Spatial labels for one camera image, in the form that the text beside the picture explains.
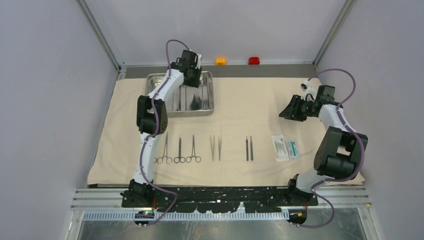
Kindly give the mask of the wire mesh steel basket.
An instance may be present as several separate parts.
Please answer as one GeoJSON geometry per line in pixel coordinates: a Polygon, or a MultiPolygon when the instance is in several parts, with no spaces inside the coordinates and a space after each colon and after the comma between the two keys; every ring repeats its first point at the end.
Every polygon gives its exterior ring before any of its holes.
{"type": "Polygon", "coordinates": [[[209,116],[214,112],[214,85],[212,90],[212,109],[210,110],[195,110],[195,111],[177,111],[177,112],[168,112],[168,118],[189,118],[189,117],[204,117],[209,116]]]}

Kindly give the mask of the green white packet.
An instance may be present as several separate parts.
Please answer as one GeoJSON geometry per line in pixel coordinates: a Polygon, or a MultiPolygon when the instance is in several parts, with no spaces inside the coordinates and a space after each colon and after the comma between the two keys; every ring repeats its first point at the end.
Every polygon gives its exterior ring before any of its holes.
{"type": "Polygon", "coordinates": [[[299,152],[297,141],[295,139],[290,139],[290,140],[286,140],[285,143],[286,143],[289,159],[300,158],[301,155],[299,152]]]}

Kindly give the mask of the white sterile pouch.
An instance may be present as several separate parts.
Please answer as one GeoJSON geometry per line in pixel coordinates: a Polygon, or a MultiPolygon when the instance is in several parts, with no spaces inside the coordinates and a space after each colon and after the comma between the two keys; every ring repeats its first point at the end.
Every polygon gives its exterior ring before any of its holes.
{"type": "Polygon", "coordinates": [[[274,152],[275,152],[275,158],[277,162],[283,162],[289,160],[289,153],[286,146],[286,142],[284,139],[284,136],[282,134],[280,135],[273,135],[271,136],[271,140],[274,145],[274,152]]]}

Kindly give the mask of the steel scalpel handle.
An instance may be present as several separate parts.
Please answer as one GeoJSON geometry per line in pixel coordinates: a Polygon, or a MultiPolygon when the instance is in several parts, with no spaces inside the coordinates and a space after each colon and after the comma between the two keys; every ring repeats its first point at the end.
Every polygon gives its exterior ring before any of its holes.
{"type": "Polygon", "coordinates": [[[246,136],[245,139],[245,153],[246,153],[246,161],[249,161],[249,138],[246,136]]]}
{"type": "Polygon", "coordinates": [[[250,136],[250,160],[254,161],[254,148],[253,148],[253,139],[252,136],[250,136]]]}

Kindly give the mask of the beige cloth wrap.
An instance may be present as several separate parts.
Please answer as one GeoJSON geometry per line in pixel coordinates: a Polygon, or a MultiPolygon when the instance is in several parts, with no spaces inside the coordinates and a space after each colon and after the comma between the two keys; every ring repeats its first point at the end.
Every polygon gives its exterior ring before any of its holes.
{"type": "MultiPolygon", "coordinates": [[[[169,118],[168,155],[178,155],[179,136],[182,155],[191,155],[192,136],[197,163],[153,165],[156,185],[184,186],[285,186],[296,174],[313,167],[315,154],[326,133],[316,117],[298,122],[279,117],[293,95],[302,93],[302,78],[223,78],[213,79],[214,111],[201,117],[169,118]],[[215,136],[214,161],[210,135],[215,136]],[[284,141],[296,140],[300,158],[276,161],[271,136],[283,135],[284,141]],[[246,161],[246,136],[249,161],[246,161]],[[251,161],[250,136],[254,160],[251,161]],[[221,161],[218,137],[222,139],[221,161]]],[[[144,78],[117,81],[88,184],[126,185],[139,163],[141,138],[136,125],[137,100],[145,93],[144,78]]],[[[161,157],[166,134],[157,146],[161,157]]]]}

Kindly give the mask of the steel tweezers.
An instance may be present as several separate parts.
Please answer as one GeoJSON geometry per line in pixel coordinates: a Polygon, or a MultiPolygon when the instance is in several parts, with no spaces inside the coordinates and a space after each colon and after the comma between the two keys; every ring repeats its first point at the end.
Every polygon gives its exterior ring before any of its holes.
{"type": "Polygon", "coordinates": [[[218,137],[218,161],[221,161],[222,138],[218,137]]]}
{"type": "Polygon", "coordinates": [[[214,161],[214,158],[215,158],[215,136],[210,135],[209,138],[210,138],[211,159],[212,159],[212,161],[214,161]]]}

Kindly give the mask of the short steel scissors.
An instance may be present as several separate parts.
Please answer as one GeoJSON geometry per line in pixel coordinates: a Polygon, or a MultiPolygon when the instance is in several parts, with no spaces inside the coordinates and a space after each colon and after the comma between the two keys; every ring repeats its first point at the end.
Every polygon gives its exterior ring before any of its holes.
{"type": "Polygon", "coordinates": [[[182,164],[187,162],[186,158],[183,156],[183,145],[181,136],[179,136],[178,139],[178,153],[177,156],[173,159],[173,162],[175,164],[182,164]]]}

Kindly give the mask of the long steel forceps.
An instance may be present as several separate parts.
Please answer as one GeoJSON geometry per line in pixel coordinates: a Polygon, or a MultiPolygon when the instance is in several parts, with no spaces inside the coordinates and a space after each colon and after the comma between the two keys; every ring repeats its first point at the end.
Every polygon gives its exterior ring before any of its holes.
{"type": "Polygon", "coordinates": [[[162,156],[155,158],[155,161],[154,161],[155,164],[166,163],[170,165],[173,162],[173,159],[168,156],[168,141],[169,141],[169,134],[166,133],[162,156]]]}

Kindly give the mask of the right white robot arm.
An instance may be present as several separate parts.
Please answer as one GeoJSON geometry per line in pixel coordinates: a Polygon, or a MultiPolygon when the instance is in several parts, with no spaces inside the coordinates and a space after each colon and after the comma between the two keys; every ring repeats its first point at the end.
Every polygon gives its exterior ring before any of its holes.
{"type": "Polygon", "coordinates": [[[346,182],[354,178],[363,164],[368,137],[357,133],[335,101],[335,87],[321,85],[314,89],[301,84],[303,95],[294,95],[279,117],[298,122],[317,117],[326,133],[315,154],[313,167],[288,181],[285,199],[291,205],[309,201],[314,191],[327,182],[346,182]]]}

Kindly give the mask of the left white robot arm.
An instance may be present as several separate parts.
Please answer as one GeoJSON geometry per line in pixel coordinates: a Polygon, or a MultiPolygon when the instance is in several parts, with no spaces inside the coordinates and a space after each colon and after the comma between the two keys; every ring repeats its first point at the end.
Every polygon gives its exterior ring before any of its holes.
{"type": "Polygon", "coordinates": [[[202,55],[184,50],[171,62],[165,77],[148,95],[137,99],[136,125],[140,132],[139,162],[128,189],[121,193],[122,207],[148,207],[155,197],[154,162],[161,135],[168,126],[166,102],[180,86],[199,87],[202,55]]]}

